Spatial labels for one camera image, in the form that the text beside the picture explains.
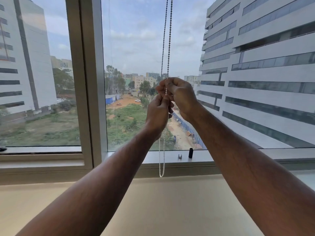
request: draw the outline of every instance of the blue sky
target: blue sky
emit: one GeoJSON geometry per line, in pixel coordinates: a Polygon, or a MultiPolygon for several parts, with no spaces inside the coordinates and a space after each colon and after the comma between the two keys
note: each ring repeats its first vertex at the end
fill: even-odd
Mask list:
{"type": "MultiPolygon", "coordinates": [[[[45,10],[50,54],[71,59],[65,0],[32,1],[45,10]]],[[[170,76],[183,78],[199,74],[206,12],[214,1],[173,0],[170,76]]],[[[109,0],[102,0],[105,66],[113,65],[124,74],[159,73],[166,0],[110,0],[110,5],[108,3],[109,0]]],[[[164,73],[167,71],[169,13],[166,29],[164,73]]]]}

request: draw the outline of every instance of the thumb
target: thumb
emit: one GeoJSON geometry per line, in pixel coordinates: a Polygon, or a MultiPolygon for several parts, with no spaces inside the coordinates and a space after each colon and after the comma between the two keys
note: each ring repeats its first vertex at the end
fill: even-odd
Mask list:
{"type": "Polygon", "coordinates": [[[165,80],[165,86],[167,87],[167,90],[169,90],[172,94],[175,94],[175,91],[178,88],[176,85],[173,84],[171,79],[165,80]]]}
{"type": "Polygon", "coordinates": [[[169,96],[164,95],[162,102],[161,102],[161,107],[168,108],[168,106],[169,106],[169,96]]]}

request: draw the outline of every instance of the dirt ground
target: dirt ground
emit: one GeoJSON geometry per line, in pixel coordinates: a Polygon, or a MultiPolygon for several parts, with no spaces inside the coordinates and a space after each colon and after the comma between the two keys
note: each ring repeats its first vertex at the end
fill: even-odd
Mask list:
{"type": "Polygon", "coordinates": [[[176,136],[175,147],[177,147],[178,150],[195,149],[195,146],[192,144],[192,138],[186,136],[174,118],[171,118],[171,122],[168,122],[167,128],[176,136]]]}
{"type": "Polygon", "coordinates": [[[139,104],[139,102],[135,102],[136,99],[139,99],[139,97],[130,96],[129,94],[124,94],[119,100],[115,101],[112,104],[107,105],[107,108],[110,109],[117,109],[117,108],[123,108],[126,107],[128,104],[134,103],[139,104]]]}

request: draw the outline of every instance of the person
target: person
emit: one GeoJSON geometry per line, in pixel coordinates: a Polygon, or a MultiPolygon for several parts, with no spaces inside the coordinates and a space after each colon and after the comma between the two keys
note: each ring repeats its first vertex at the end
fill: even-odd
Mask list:
{"type": "Polygon", "coordinates": [[[156,90],[159,94],[148,106],[144,128],[47,206],[18,236],[100,235],[171,117],[172,101],[197,130],[231,190],[263,234],[315,235],[312,189],[208,112],[188,82],[169,78],[156,90]]]}

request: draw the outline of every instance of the window frame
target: window frame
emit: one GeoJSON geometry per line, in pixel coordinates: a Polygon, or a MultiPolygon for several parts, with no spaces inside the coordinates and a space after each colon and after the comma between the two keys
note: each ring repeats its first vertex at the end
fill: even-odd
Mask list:
{"type": "MultiPolygon", "coordinates": [[[[66,9],[81,146],[9,147],[6,153],[0,153],[0,185],[76,181],[114,153],[107,151],[103,117],[106,106],[101,0],[66,0],[66,9]]],[[[315,148],[260,151],[289,170],[315,169],[315,148]]],[[[187,150],[166,151],[165,155],[166,177],[220,174],[208,150],[194,151],[192,159],[187,150]]],[[[136,177],[159,177],[157,163],[158,151],[148,152],[136,177]]]]}

